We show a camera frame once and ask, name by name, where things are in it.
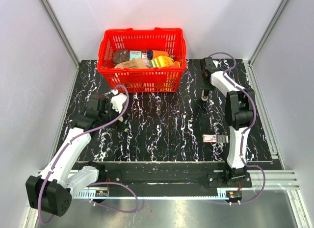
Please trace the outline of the beige staple remover tool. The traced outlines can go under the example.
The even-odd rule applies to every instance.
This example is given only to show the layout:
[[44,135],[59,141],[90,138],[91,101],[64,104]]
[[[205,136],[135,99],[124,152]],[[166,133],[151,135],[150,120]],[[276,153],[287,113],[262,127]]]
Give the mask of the beige staple remover tool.
[[202,101],[207,101],[209,96],[209,90],[208,89],[203,89],[202,94],[201,94],[201,100]]

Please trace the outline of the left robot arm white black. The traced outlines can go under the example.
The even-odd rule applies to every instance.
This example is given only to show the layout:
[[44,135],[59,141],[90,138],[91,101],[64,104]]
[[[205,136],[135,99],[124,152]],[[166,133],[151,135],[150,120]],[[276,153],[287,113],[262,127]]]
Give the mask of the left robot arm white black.
[[96,131],[112,127],[123,131],[128,121],[125,113],[129,97],[123,93],[108,99],[104,95],[89,98],[86,110],[76,116],[68,135],[51,162],[38,176],[26,180],[26,192],[31,208],[55,216],[63,216],[72,198],[90,184],[105,184],[105,167],[88,162],[74,175],[69,173],[82,150],[90,143]]

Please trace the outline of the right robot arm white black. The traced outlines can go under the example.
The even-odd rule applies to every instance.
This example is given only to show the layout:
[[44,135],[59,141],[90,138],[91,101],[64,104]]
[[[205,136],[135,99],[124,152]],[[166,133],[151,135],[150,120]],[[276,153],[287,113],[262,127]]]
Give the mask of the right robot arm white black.
[[234,187],[247,175],[244,155],[250,128],[255,124],[257,117],[255,92],[232,80],[226,70],[214,64],[211,57],[201,59],[200,67],[205,85],[202,88],[201,100],[207,101],[210,91],[215,89],[225,97],[224,117],[230,129],[230,144],[223,181],[227,186]]

